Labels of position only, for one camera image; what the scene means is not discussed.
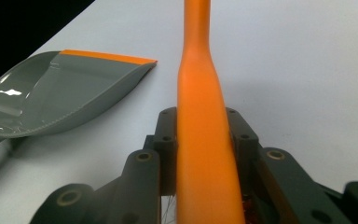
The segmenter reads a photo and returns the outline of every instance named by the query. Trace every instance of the orange edge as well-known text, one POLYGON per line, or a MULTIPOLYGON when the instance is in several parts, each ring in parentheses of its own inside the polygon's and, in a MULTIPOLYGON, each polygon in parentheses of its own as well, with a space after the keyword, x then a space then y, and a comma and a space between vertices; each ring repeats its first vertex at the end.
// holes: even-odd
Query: orange edge
POLYGON ((61 51, 60 54, 99 58, 99 59, 106 59, 106 60, 118 61, 123 63, 145 64, 145 63, 157 62, 157 60, 154 59, 138 58, 138 57, 132 57, 127 55, 101 53, 101 52, 76 50, 76 49, 65 49, 61 51))

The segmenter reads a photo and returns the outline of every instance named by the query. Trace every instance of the orange handle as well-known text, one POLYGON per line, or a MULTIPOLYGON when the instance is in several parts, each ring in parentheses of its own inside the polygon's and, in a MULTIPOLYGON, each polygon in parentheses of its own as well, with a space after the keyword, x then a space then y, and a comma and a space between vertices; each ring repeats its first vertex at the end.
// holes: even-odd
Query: orange handle
POLYGON ((209 0, 185 0, 178 75, 177 223, 244 223, 227 114, 209 50, 209 0))

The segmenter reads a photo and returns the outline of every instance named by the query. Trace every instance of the gray plastic scoop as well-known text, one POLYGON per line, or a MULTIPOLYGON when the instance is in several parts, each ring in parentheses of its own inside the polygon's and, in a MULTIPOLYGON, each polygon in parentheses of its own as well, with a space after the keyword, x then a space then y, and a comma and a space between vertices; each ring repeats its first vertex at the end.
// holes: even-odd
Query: gray plastic scoop
POLYGON ((0 142, 67 131, 95 118, 129 93, 156 62, 65 50, 19 63, 0 77, 0 142))

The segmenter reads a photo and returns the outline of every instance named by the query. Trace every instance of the black background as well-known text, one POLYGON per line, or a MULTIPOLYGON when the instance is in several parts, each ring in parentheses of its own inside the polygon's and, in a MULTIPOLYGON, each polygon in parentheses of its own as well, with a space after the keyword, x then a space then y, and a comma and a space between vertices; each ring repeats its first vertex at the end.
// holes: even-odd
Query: black background
POLYGON ((0 76, 28 58, 93 0, 0 1, 0 76))

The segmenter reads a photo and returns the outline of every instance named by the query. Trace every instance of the white table surface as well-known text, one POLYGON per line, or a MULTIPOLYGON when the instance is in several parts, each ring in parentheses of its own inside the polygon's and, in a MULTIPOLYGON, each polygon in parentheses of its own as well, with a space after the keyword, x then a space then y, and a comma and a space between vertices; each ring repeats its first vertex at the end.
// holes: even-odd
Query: white table surface
MULTIPOLYGON (((289 151, 317 182, 358 180, 358 1, 213 0, 211 51, 226 106, 264 147, 289 151)), ((34 54, 83 49, 153 58, 124 100, 68 131, 0 145, 0 223, 28 223, 69 183, 95 189, 120 176, 176 106, 183 2, 96 0, 34 54), (16 150, 8 156, 8 150, 16 150)))

